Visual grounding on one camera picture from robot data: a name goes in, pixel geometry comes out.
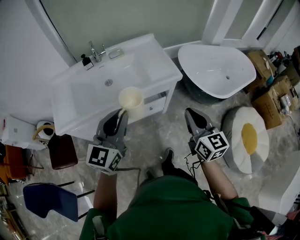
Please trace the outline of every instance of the white wall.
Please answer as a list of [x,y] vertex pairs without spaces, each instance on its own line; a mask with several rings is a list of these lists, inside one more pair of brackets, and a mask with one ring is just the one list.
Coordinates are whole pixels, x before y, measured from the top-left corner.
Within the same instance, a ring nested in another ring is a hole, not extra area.
[[288,54],[292,54],[294,48],[300,45],[300,15],[298,15],[284,36],[284,38],[280,41],[276,50],[280,51],[284,54],[286,51]]
[[24,0],[0,0],[0,112],[35,124],[51,120],[50,80],[68,65]]
[[77,61],[99,51],[154,33],[162,47],[202,37],[214,0],[42,0],[60,36]]
[[242,39],[263,0],[243,0],[225,38]]

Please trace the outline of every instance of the green shirt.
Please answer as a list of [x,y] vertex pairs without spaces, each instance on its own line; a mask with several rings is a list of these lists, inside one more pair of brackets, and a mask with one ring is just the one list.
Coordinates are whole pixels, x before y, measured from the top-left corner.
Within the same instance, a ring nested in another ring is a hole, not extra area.
[[[246,198],[231,200],[248,206]],[[249,212],[227,205],[229,215],[213,204],[194,183],[176,176],[163,176],[141,186],[128,209],[114,222],[97,209],[90,209],[80,240],[95,237],[92,219],[101,215],[109,240],[221,240],[239,224],[253,221]]]

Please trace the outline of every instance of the chair leg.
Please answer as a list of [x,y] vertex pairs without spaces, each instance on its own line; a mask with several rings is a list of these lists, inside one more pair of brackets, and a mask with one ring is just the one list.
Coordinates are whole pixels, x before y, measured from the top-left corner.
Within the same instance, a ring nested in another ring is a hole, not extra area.
[[66,186],[66,185],[70,185],[70,184],[72,184],[72,183],[75,183],[74,181],[72,181],[72,182],[66,182],[66,183],[63,183],[63,184],[59,184],[59,185],[57,185],[58,187],[63,187],[63,186]]
[[80,195],[77,196],[77,198],[86,196],[86,195],[88,195],[88,194],[90,194],[90,193],[93,193],[94,191],[95,191],[95,190],[91,190],[91,191],[89,191],[89,192],[87,192],[87,193],[80,194]]
[[82,215],[80,215],[80,216],[78,217],[78,220],[81,219],[81,218],[83,218],[83,217],[86,216],[86,215],[88,215],[88,212],[83,213]]

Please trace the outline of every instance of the white sink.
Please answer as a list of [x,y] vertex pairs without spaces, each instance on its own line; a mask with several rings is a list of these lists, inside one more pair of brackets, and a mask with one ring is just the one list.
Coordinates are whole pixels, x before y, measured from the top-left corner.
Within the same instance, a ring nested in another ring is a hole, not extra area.
[[149,81],[149,75],[140,61],[129,54],[99,67],[92,67],[87,73],[76,75],[65,84],[71,88],[76,113],[85,115],[97,111],[100,105],[113,104],[119,92],[127,86],[142,87]]
[[[110,52],[120,48],[124,55],[115,59],[108,57]],[[138,87],[148,98],[170,89],[171,85],[175,87],[182,78],[153,34],[120,43],[106,52],[100,63],[90,56],[94,64],[91,69],[85,70],[79,62],[54,78],[52,108],[58,135],[74,135],[74,131],[83,131],[86,125],[92,124],[88,136],[83,137],[90,140],[101,117],[120,108],[118,96],[122,89]],[[163,106],[156,110],[161,111],[165,102],[160,100],[159,104]]]
[[256,78],[249,58],[231,47],[185,45],[178,59],[191,81],[216,98],[229,98]]

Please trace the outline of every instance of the white box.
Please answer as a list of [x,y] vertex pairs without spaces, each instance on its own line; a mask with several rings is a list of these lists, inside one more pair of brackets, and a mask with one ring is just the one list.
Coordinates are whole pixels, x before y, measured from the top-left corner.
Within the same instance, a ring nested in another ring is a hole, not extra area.
[[35,131],[34,125],[7,116],[1,142],[5,145],[24,149],[42,150],[46,147],[38,140],[32,139]]
[[116,170],[122,157],[117,149],[89,144],[86,164],[101,169],[101,171],[111,173]]
[[220,158],[229,148],[229,143],[223,132],[200,137],[195,147],[196,152],[209,162]]

